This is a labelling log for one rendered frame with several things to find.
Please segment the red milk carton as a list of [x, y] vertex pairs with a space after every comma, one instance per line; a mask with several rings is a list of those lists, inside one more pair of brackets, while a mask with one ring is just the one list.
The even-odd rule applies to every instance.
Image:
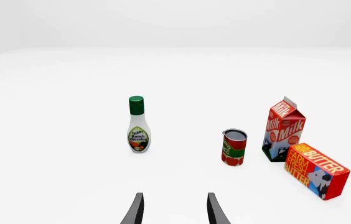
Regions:
[[284, 97], [269, 110], [262, 151], [270, 162], [284, 162], [289, 147], [299, 143], [306, 117], [297, 104]]

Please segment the red butter box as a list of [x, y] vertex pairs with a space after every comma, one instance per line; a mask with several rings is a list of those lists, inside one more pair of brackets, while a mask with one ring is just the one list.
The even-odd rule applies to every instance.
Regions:
[[306, 143], [289, 148], [284, 169], [322, 200], [341, 195], [350, 170]]

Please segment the white ranch dressing bottle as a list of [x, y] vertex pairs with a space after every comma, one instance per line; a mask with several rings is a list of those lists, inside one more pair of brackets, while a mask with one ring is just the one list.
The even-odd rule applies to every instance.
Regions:
[[151, 143], [151, 130], [147, 125], [144, 113], [144, 98], [131, 96], [129, 98], [129, 111], [131, 115], [127, 140], [131, 150], [143, 153], [149, 149]]

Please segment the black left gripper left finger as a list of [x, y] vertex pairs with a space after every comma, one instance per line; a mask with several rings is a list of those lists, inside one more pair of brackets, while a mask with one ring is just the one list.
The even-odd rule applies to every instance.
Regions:
[[144, 214], [144, 196], [142, 192], [136, 194], [127, 214], [120, 224], [142, 224]]

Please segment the red tomato sauce tin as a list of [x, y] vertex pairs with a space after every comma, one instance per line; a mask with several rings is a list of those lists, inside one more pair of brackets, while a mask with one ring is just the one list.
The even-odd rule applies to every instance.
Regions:
[[243, 163], [247, 134], [242, 130], [230, 128], [224, 130], [222, 161], [228, 166], [240, 166]]

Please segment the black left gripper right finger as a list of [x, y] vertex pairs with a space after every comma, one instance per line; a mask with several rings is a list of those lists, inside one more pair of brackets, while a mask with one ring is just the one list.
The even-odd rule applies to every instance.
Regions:
[[212, 192], [207, 195], [207, 214], [209, 224], [231, 224]]

